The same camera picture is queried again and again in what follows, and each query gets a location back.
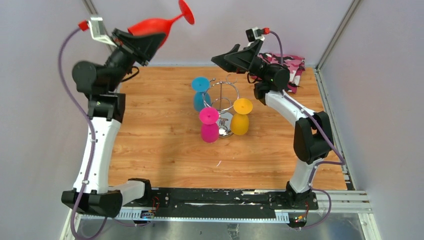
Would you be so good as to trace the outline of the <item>chrome wine glass rack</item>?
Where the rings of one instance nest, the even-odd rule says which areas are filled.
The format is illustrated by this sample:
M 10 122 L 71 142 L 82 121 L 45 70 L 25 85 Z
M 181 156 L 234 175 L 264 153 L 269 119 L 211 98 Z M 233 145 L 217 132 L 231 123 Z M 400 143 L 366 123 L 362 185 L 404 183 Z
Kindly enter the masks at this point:
M 205 107 L 213 107 L 214 104 L 218 102 L 218 107 L 216 107 L 215 109 L 219 113 L 219 118 L 216 121 L 216 123 L 219 127 L 219 131 L 218 131 L 219 137 L 222 139 L 228 138 L 233 135 L 233 132 L 230 129 L 230 122 L 234 114 L 231 113 L 231 110 L 234 108 L 235 101 L 240 98 L 240 91 L 236 87 L 236 83 L 238 79 L 236 78 L 235 81 L 230 81 L 229 77 L 231 75 L 233 75 L 233 73 L 229 73 L 225 77 L 225 80 L 217 80 L 216 78 L 213 78 L 212 80 L 209 81 L 209 87 L 206 89 L 206 91 L 204 91 L 201 94 L 202 101 Z M 223 96 L 224 85 L 228 85 L 234 89 L 236 94 L 236 97 L 234 100 L 231 100 L 230 98 Z M 208 94 L 208 91 L 215 86 L 219 86 L 219 97 L 214 100 L 210 98 L 211 102 L 208 103 L 206 101 L 206 95 Z

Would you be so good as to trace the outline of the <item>red plastic wine glass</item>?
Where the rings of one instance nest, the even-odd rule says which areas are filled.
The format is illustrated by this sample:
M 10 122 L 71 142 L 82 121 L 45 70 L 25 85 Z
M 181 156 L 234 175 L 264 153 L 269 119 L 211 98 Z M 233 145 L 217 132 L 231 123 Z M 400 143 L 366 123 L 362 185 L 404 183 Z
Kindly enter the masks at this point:
M 179 5 L 179 9 L 181 13 L 177 15 L 176 17 L 172 19 L 148 18 L 134 24 L 131 27 L 128 27 L 127 28 L 128 32 L 133 36 L 144 36 L 149 34 L 164 33 L 165 38 L 162 40 L 162 42 L 159 45 L 159 48 L 162 47 L 162 45 L 166 42 L 169 36 L 172 25 L 177 20 L 184 17 L 185 20 L 190 25 L 195 24 L 195 17 L 189 5 L 184 0 L 179 0 L 178 5 Z

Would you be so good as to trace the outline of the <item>blue plastic wine glass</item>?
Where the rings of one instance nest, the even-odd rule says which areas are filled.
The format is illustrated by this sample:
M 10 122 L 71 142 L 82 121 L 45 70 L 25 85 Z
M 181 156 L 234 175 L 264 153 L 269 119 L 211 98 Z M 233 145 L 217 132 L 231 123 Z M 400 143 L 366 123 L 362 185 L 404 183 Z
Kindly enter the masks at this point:
M 195 91 L 193 97 L 193 107 L 197 112 L 211 105 L 211 97 L 206 91 L 210 88 L 210 81 L 203 76 L 193 79 L 191 87 Z

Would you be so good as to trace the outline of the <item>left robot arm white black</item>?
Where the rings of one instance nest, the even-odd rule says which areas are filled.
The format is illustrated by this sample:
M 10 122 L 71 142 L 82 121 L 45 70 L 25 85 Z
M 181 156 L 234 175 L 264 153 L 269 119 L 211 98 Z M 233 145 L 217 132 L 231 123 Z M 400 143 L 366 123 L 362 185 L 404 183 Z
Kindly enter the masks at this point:
M 72 188 L 63 191 L 61 202 L 79 214 L 114 218 L 129 202 L 146 207 L 153 201 L 147 179 L 130 178 L 110 186 L 109 166 L 126 107 L 125 94 L 116 89 L 134 63 L 149 63 L 165 37 L 163 32 L 133 35 L 115 29 L 116 48 L 104 64 L 81 60 L 72 68 L 76 89 L 88 100 L 88 109 L 82 113 L 88 132 L 79 174 Z

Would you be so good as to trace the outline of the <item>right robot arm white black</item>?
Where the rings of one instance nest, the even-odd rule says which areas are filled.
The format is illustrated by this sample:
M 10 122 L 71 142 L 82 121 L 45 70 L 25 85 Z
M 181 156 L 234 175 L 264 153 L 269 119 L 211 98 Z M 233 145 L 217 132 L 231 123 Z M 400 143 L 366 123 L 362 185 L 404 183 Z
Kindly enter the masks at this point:
M 294 127 L 295 170 L 285 191 L 270 201 L 275 205 L 283 202 L 292 209 L 298 209 L 306 205 L 312 196 L 312 181 L 317 168 L 332 150 L 330 120 L 326 112 L 310 110 L 286 93 L 290 81 L 289 69 L 259 57 L 261 45 L 260 41 L 255 41 L 240 49 L 240 45 L 236 44 L 229 52 L 213 56 L 211 61 L 228 73 L 255 76 L 255 98 L 276 110 Z

